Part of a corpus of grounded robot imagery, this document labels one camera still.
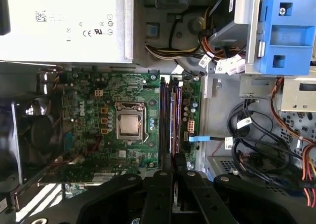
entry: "barcode label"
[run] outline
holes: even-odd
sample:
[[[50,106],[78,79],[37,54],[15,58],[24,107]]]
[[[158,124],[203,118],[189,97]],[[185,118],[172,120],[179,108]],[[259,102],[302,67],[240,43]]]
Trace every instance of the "barcode label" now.
[[[118,156],[121,157],[121,158],[126,158],[126,151],[125,150],[120,150]]]
[[[46,11],[36,11],[35,18],[37,22],[47,22]]]
[[[207,54],[205,54],[202,59],[199,61],[198,65],[200,65],[202,68],[205,68],[209,62],[211,62],[212,58],[210,57],[212,56],[212,58],[214,57],[214,55],[211,52],[208,52]]]
[[[247,126],[247,125],[249,125],[249,124],[251,124],[252,123],[252,121],[251,121],[251,118],[250,117],[248,117],[248,118],[246,118],[246,119],[243,119],[243,120],[241,120],[241,121],[239,121],[238,123],[237,123],[237,129],[240,129],[240,128],[242,128],[242,127],[245,127],[245,126]]]
[[[92,182],[108,182],[112,179],[111,176],[95,176]]]
[[[229,1],[229,13],[232,12],[233,8],[234,8],[234,0],[230,0]]]
[[[227,137],[225,138],[225,150],[231,150],[233,147],[233,138]]]

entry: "power supply unit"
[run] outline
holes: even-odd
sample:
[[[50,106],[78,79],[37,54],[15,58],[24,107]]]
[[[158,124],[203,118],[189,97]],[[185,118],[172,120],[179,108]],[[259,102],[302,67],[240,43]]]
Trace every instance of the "power supply unit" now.
[[[7,0],[0,59],[136,63],[145,57],[142,0]]]

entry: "ce marking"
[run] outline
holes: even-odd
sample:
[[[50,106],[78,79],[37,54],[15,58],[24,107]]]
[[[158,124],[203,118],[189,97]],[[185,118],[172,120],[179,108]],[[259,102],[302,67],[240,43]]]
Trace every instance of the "ce marking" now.
[[[89,37],[91,37],[91,31],[83,31],[83,33],[82,33],[85,37],[87,37],[87,35],[89,36]]]

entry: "white label tag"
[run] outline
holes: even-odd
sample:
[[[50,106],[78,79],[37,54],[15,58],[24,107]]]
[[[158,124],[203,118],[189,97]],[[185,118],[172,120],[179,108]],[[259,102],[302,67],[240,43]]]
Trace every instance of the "white label tag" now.
[[[246,119],[243,119],[243,120],[241,120],[241,121],[239,121],[238,123],[237,123],[237,129],[240,129],[240,128],[242,128],[242,127],[245,127],[245,126],[247,126],[247,125],[249,125],[249,124],[251,124],[252,123],[252,121],[251,121],[251,118],[250,117],[248,117],[248,118],[246,118]]]
[[[8,207],[6,198],[0,202],[0,213],[2,213]]]
[[[229,13],[232,12],[233,8],[234,8],[234,0],[230,0],[229,1]]]
[[[215,56],[211,52],[207,52],[207,54],[205,54],[198,63],[198,65],[200,65],[202,68],[205,68],[208,65],[208,63],[211,62],[212,58]]]
[[[177,65],[177,67],[172,71],[172,75],[181,75],[183,72],[183,68],[180,65]]]
[[[112,179],[111,176],[95,176],[92,182],[108,182]]]
[[[227,137],[225,138],[225,150],[231,150],[233,146],[233,138],[232,137]]]
[[[301,148],[301,140],[297,140],[297,145],[296,145],[296,148],[297,149],[300,149]]]
[[[225,74],[226,70],[224,69],[224,60],[219,60],[217,62],[216,68],[215,68],[215,73],[216,74]]]

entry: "green circuit board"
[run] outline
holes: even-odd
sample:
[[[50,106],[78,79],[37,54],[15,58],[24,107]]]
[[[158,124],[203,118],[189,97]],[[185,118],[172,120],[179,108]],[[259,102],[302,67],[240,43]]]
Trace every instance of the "green circuit board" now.
[[[125,173],[159,169],[160,75],[67,72],[63,120],[72,129],[64,137],[65,164],[54,167],[42,183],[106,182]],[[196,144],[184,138],[194,120],[198,132],[200,81],[182,78],[180,152],[192,164]]]

